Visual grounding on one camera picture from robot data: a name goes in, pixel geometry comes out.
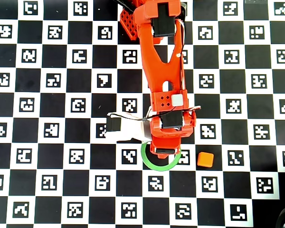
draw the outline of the green circle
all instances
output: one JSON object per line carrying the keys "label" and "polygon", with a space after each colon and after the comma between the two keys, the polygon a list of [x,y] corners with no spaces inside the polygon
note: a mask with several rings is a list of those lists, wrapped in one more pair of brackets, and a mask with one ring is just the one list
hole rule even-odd
{"label": "green circle", "polygon": [[181,153],[178,153],[174,160],[168,164],[168,165],[164,165],[164,166],[158,166],[158,165],[154,165],[152,162],[150,162],[150,160],[147,158],[147,154],[146,154],[146,146],[147,143],[143,143],[142,147],[141,147],[141,154],[142,154],[142,161],[143,163],[151,170],[155,170],[155,171],[168,171],[170,169],[172,169],[174,166],[176,166],[179,163],[179,160],[181,158]]}

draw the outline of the checkered mat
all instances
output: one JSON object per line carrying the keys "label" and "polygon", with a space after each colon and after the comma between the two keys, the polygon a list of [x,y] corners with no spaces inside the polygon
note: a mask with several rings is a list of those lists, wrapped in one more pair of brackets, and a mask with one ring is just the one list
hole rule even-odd
{"label": "checkered mat", "polygon": [[[202,109],[179,164],[156,172],[139,142],[104,137],[108,112],[143,117],[150,105],[122,8],[0,0],[0,228],[274,226],[285,207],[285,0],[187,6],[186,84]],[[163,61],[173,47],[156,46]],[[201,151],[212,168],[196,166]]]}

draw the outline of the green ring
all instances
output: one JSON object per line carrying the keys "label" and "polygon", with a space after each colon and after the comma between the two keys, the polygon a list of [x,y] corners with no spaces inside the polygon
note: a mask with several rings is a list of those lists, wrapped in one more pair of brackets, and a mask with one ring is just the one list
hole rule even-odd
{"label": "green ring", "polygon": [[154,165],[153,163],[150,162],[150,160],[147,158],[147,154],[146,154],[146,146],[147,143],[143,143],[142,147],[141,147],[141,154],[142,154],[142,161],[143,163],[151,170],[155,170],[155,171],[168,171],[170,169],[172,169],[174,166],[176,166],[179,163],[179,160],[181,158],[181,153],[178,153],[174,160],[168,164],[168,165],[164,165],[164,166],[158,166],[158,165]]}

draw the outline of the checkerboard floor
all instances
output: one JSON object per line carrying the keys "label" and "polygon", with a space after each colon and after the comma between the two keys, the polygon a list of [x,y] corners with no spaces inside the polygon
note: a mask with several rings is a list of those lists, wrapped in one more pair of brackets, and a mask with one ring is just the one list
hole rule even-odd
{"label": "checkerboard floor", "polygon": [[[273,227],[285,207],[285,0],[185,1],[194,134],[171,171],[104,137],[150,105],[111,0],[0,0],[0,228]],[[173,39],[156,49],[163,61]],[[197,167],[199,152],[215,155]],[[160,161],[167,164],[169,157]]]}

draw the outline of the orange cube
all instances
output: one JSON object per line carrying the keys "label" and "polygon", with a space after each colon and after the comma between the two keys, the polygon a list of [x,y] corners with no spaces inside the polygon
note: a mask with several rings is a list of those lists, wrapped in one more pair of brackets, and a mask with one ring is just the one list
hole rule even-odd
{"label": "orange cube", "polygon": [[198,166],[211,168],[213,165],[214,154],[200,152],[198,157]]}

